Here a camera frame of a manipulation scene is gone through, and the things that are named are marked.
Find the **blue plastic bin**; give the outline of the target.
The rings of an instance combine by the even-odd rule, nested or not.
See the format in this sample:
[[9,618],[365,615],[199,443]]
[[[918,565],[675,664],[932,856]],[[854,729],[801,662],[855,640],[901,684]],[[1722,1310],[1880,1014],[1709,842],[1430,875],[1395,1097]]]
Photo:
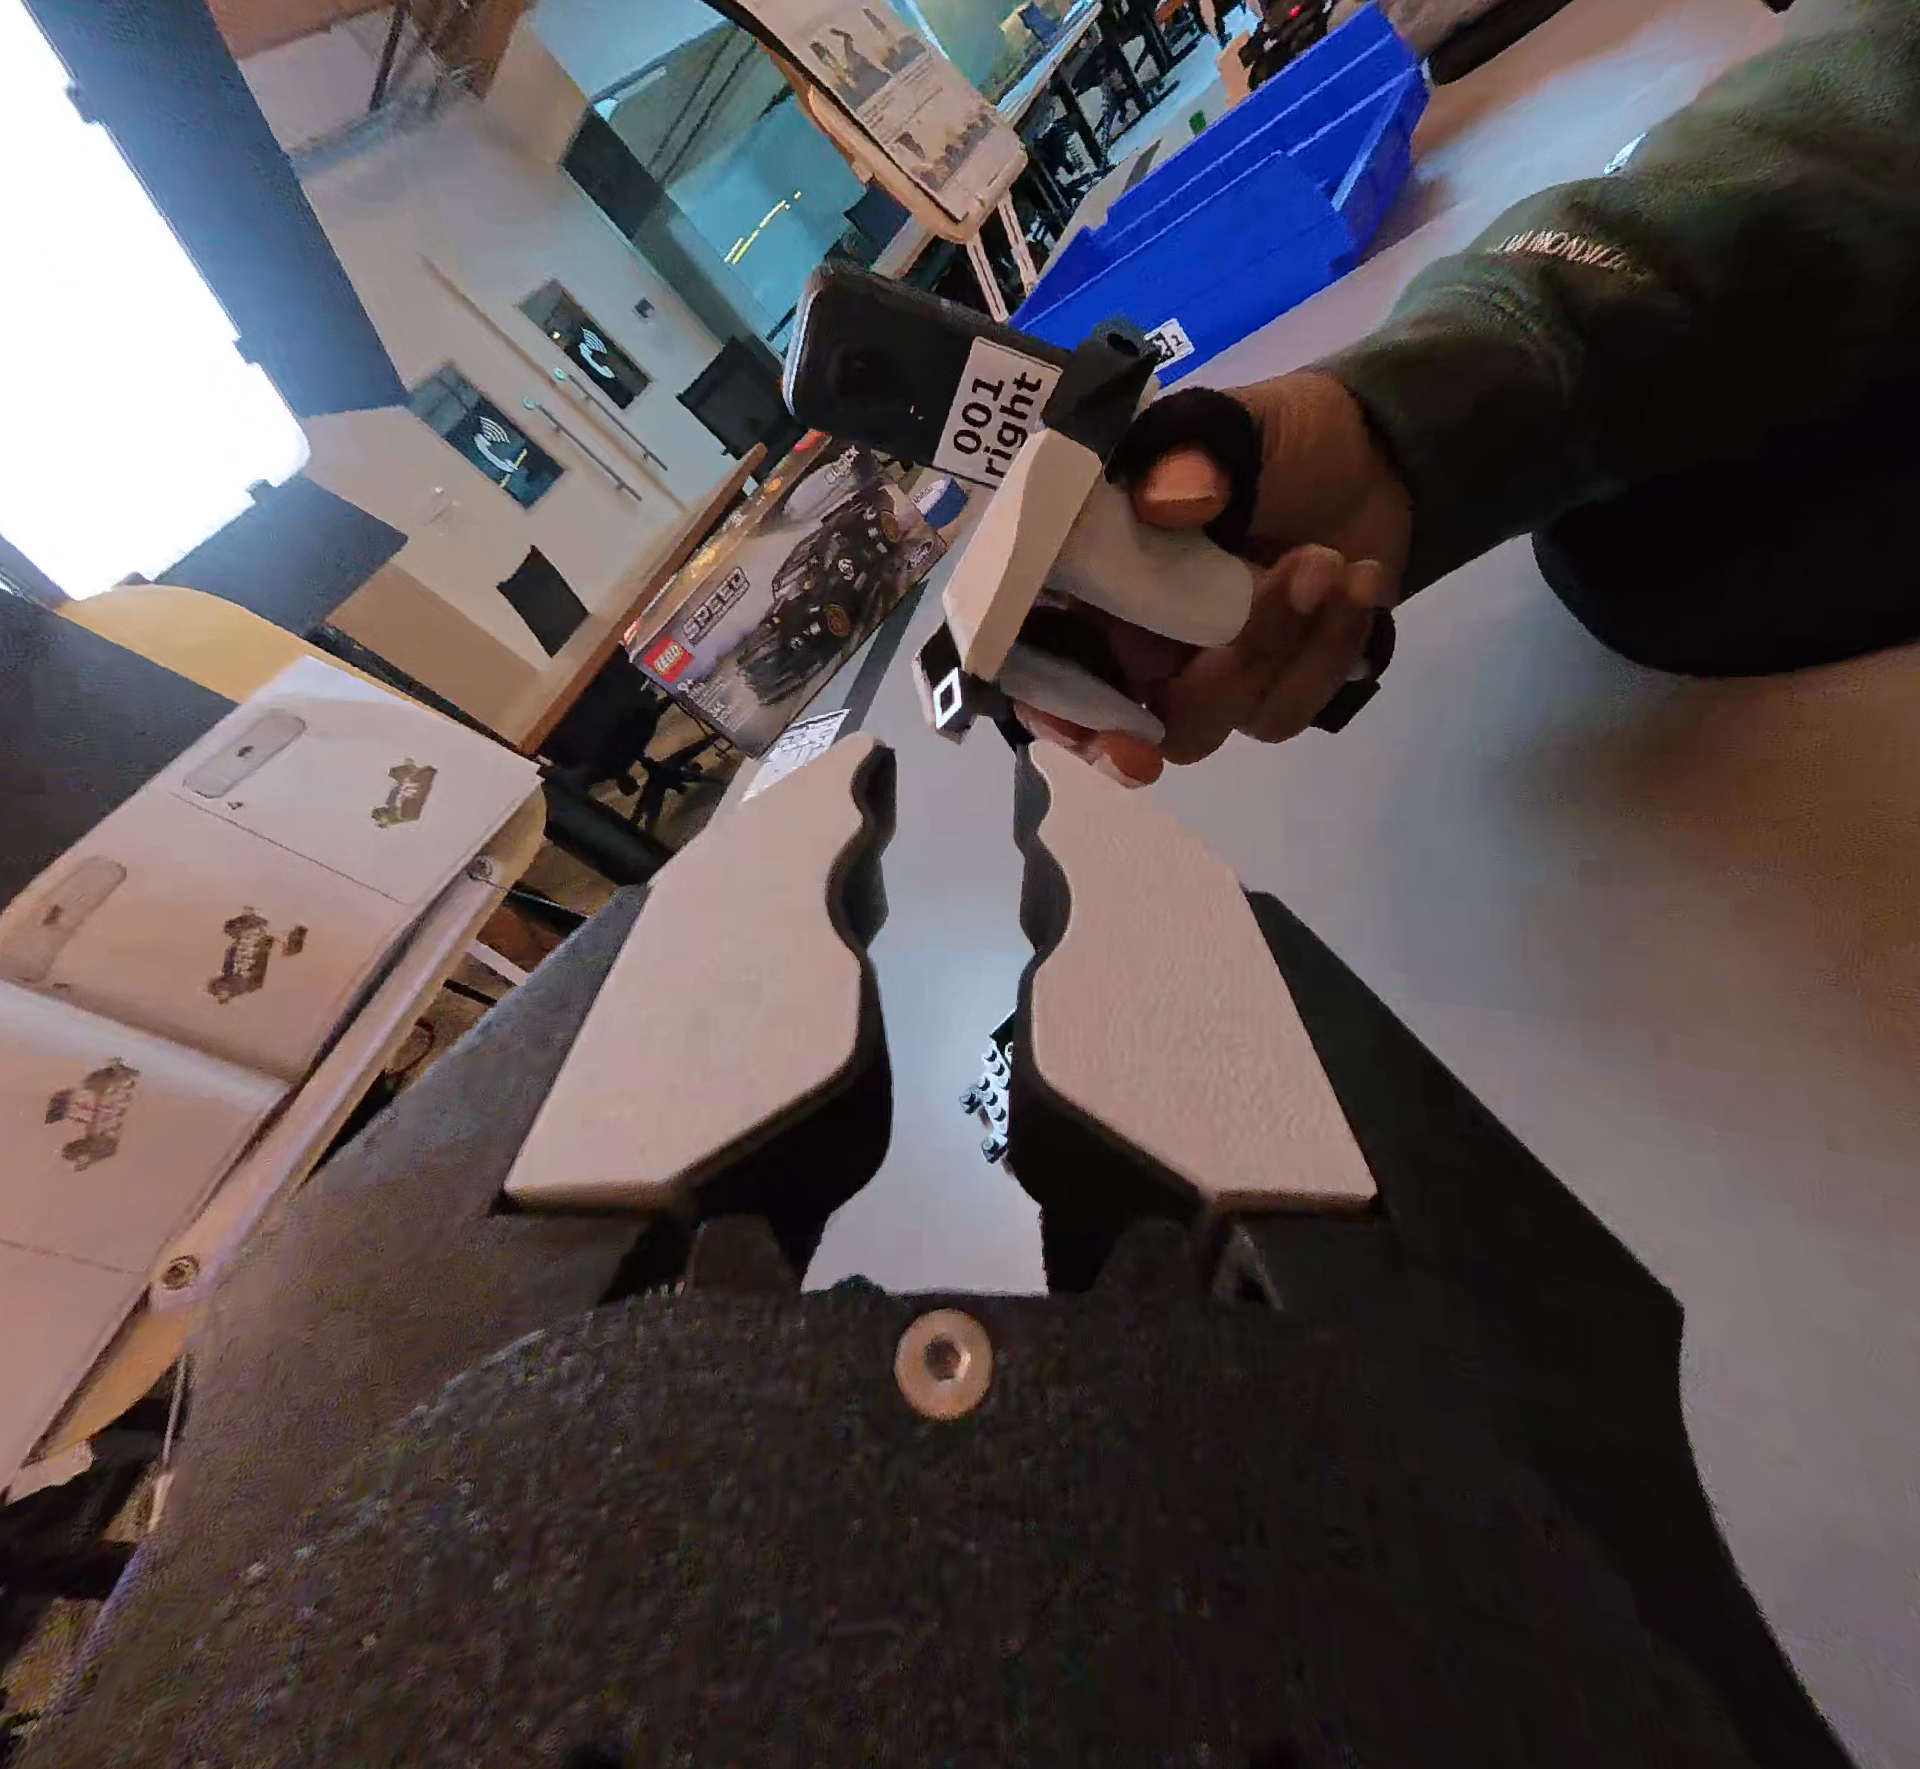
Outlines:
[[1077,233],[1012,325],[1074,347],[1128,323],[1172,387],[1358,267],[1426,103],[1420,59],[1361,9]]

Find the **black lego car chassis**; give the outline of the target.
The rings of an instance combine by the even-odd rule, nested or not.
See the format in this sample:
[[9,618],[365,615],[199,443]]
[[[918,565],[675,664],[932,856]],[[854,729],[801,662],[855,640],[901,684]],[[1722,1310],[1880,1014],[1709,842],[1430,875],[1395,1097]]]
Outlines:
[[978,1152],[988,1163],[1004,1162],[1011,1137],[1015,1016],[1006,1014],[987,1038],[973,1084],[961,1094],[961,1110],[978,1129]]

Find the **open booklet on stand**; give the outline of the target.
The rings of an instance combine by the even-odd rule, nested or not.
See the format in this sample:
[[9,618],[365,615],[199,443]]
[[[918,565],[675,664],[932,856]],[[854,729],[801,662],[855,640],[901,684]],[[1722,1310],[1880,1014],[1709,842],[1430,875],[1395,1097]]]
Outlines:
[[858,137],[860,163],[946,241],[980,233],[1026,168],[1003,113],[887,0],[701,0]]

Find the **white book stand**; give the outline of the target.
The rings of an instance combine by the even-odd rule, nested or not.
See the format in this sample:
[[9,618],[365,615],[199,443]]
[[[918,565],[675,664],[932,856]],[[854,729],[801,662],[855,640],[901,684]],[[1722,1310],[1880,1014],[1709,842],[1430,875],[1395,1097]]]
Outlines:
[[[212,608],[213,620],[236,625],[240,649],[255,650],[255,664],[266,669],[264,677],[240,677],[240,699],[207,692],[96,629],[3,593],[3,908],[218,717],[295,659],[316,656],[242,609],[220,602]],[[375,976],[316,1071],[278,1107],[213,1198],[171,1242],[173,1256],[30,1466],[3,1487],[3,1504],[78,1477],[89,1461],[92,1440],[179,1357],[199,1305],[252,1229],[313,1172],[380,1062],[478,939],[540,836],[539,786],[539,797],[492,838],[471,875],[444,893]]]

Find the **small white printed sheet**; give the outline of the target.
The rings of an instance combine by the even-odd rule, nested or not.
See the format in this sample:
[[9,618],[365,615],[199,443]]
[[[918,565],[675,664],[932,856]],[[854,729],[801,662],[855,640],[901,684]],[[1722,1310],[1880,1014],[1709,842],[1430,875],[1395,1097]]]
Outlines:
[[755,774],[746,780],[742,804],[761,797],[834,748],[848,732],[850,715],[852,711],[843,707],[787,726],[768,753],[758,758]]

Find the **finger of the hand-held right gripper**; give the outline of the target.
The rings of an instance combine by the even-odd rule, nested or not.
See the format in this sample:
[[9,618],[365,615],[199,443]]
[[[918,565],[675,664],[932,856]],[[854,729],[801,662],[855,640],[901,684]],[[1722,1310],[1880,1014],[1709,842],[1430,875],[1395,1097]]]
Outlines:
[[1020,629],[1101,478],[1096,452],[1046,429],[984,505],[915,656],[924,715],[949,741],[980,719],[1006,724],[1015,703],[1095,721],[1107,689],[1066,656],[1022,645]]

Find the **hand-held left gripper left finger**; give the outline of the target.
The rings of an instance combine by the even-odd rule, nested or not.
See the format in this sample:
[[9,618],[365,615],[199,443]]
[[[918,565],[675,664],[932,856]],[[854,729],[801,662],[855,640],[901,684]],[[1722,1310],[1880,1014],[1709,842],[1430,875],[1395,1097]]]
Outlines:
[[882,1050],[872,942],[896,763],[845,738],[646,887],[506,1178],[533,1211],[681,1211]]

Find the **framed wall picture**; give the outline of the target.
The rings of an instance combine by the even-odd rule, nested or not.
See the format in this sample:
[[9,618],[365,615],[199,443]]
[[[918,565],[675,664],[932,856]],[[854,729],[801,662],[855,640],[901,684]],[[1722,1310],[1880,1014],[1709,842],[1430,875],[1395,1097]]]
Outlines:
[[562,284],[545,282],[526,294],[518,307],[561,352],[567,374],[598,394],[611,412],[625,415],[645,397],[651,387],[649,374]]
[[533,507],[564,475],[561,461],[452,364],[442,364],[419,381],[409,391],[408,405],[519,507]]

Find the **lego instruction booklet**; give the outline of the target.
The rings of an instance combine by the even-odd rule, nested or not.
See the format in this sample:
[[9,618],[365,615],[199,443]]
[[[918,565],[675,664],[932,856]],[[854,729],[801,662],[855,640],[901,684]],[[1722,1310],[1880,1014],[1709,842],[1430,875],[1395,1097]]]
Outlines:
[[302,656],[13,895],[3,1487],[539,785],[496,738]]

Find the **person's right forearm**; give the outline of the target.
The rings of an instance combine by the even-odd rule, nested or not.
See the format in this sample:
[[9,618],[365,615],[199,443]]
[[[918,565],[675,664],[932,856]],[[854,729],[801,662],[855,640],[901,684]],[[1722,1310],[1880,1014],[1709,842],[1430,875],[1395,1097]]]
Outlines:
[[1915,432],[1918,0],[1795,0],[1614,172],[1514,203],[1326,358],[1405,591],[1606,491],[1880,407]]

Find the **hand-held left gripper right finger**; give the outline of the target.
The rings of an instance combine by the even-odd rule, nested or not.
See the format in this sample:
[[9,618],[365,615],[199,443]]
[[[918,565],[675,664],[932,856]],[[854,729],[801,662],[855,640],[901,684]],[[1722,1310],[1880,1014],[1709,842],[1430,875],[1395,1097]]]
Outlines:
[[1012,778],[1020,924],[1006,1159],[1044,1260],[1136,1222],[1363,1216],[1379,1182],[1233,866],[1061,748]]

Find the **lego set cardboard box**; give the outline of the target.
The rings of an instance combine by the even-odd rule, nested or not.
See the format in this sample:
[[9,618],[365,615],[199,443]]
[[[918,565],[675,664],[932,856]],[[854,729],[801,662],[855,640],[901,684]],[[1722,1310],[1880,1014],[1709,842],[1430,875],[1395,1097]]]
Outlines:
[[636,670],[762,757],[947,552],[973,487],[810,437],[628,629]]

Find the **black office chair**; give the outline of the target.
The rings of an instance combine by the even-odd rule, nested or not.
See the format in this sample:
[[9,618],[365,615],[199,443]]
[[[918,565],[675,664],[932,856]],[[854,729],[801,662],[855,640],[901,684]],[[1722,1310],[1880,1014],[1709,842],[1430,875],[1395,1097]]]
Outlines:
[[671,850],[593,797],[598,786],[629,780],[666,709],[664,696],[636,673],[623,649],[631,620],[589,612],[539,548],[497,591],[555,662],[582,655],[521,741],[540,765],[545,833],[614,887],[640,887],[669,862]]

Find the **person's right hand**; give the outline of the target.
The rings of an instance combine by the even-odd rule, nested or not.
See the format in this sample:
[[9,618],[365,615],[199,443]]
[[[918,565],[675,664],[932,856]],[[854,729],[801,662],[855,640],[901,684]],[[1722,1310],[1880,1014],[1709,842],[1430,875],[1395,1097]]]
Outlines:
[[1194,394],[1206,405],[1236,400],[1245,412],[1257,444],[1251,495],[1236,495],[1233,470],[1208,448],[1174,443],[1192,421],[1174,410],[1180,391],[1143,412],[1112,479],[1148,529],[1205,533],[1240,518],[1240,557],[1254,574],[1245,625],[1232,645],[1196,649],[1090,614],[1116,662],[1112,684],[1163,726],[1159,745],[1012,703],[1026,738],[1130,789],[1155,783],[1167,765],[1196,765],[1236,735],[1281,745],[1309,729],[1398,602],[1411,550],[1405,486],[1335,378],[1309,369]]

